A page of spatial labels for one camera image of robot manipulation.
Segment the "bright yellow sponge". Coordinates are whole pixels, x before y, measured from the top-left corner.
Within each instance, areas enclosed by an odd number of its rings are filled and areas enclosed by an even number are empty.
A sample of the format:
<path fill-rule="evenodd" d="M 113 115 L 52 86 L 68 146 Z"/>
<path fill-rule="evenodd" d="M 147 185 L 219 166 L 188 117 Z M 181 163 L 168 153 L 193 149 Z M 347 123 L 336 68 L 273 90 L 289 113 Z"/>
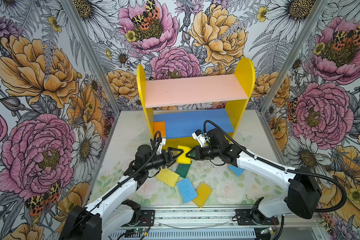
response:
<path fill-rule="evenodd" d="M 186 154 L 191 151 L 191 148 L 186 146 L 178 146 L 178 149 L 183 150 L 183 153 L 177 158 L 178 164 L 190 165 L 191 159 L 186 156 Z"/>

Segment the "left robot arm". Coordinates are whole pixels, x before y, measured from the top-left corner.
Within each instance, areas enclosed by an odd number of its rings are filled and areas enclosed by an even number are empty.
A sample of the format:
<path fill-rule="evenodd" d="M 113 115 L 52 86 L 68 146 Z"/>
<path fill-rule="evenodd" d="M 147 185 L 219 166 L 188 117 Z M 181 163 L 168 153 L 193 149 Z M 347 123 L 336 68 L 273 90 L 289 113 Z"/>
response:
<path fill-rule="evenodd" d="M 171 166 L 184 150 L 157 151 L 141 145 L 124 176 L 104 195 L 85 207 L 74 207 L 60 234 L 61 240 L 103 240 L 119 227 L 139 220 L 140 205 L 129 200 L 148 179 L 149 171 Z"/>

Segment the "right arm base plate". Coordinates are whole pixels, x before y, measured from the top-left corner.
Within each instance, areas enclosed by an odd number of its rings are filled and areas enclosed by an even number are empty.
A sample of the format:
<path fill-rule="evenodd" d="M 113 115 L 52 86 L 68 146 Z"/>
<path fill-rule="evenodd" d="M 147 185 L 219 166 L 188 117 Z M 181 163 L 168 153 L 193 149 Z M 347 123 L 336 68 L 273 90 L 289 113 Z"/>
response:
<path fill-rule="evenodd" d="M 253 212 L 251 209 L 236 209 L 232 221 L 237 222 L 239 226 L 277 226 L 279 224 L 278 217 L 266 218 L 260 212 Z"/>

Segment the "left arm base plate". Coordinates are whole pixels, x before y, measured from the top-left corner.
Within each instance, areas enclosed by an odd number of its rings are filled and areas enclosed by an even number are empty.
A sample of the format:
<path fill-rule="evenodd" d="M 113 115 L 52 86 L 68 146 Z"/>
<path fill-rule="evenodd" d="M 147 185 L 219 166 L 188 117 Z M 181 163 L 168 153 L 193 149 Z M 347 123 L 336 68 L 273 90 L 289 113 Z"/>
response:
<path fill-rule="evenodd" d="M 140 214 L 134 214 L 132 220 L 123 227 L 153 227 L 155 213 L 155 210 L 140 210 Z"/>

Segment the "dark green sponge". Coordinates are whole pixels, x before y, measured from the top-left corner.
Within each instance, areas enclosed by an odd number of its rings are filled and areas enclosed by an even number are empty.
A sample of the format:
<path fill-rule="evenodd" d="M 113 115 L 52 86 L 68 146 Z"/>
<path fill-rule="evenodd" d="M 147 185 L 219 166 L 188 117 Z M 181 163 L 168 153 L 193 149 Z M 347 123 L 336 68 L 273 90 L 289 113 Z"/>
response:
<path fill-rule="evenodd" d="M 191 164 L 178 164 L 175 173 L 185 179 L 187 177 L 190 167 Z"/>

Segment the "orange sponge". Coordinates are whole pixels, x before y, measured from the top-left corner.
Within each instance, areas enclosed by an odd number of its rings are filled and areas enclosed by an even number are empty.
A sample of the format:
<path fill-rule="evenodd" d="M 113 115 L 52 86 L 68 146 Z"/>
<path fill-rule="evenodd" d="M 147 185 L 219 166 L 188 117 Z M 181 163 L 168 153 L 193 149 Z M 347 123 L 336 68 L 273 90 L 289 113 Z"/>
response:
<path fill-rule="evenodd" d="M 161 133 L 162 138 L 166 138 L 166 122 L 154 122 L 154 133 L 157 131 Z"/>

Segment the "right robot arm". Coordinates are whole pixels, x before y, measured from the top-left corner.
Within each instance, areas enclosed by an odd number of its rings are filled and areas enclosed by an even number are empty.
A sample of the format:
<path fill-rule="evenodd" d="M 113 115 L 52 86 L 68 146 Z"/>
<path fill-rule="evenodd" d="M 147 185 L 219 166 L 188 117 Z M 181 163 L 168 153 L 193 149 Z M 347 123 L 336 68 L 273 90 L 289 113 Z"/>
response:
<path fill-rule="evenodd" d="M 186 157 L 196 161 L 219 158 L 229 166 L 266 178 L 284 191 L 283 196 L 275 199 L 258 198 L 246 212 L 246 219 L 262 225 L 267 219 L 278 215 L 293 214 L 303 219 L 313 217 L 322 192 L 309 169 L 289 168 L 262 159 L 241 145 L 229 143 L 225 134 L 218 129 L 212 129 L 206 134 L 197 130 L 192 137 L 199 144 L 188 151 Z"/>

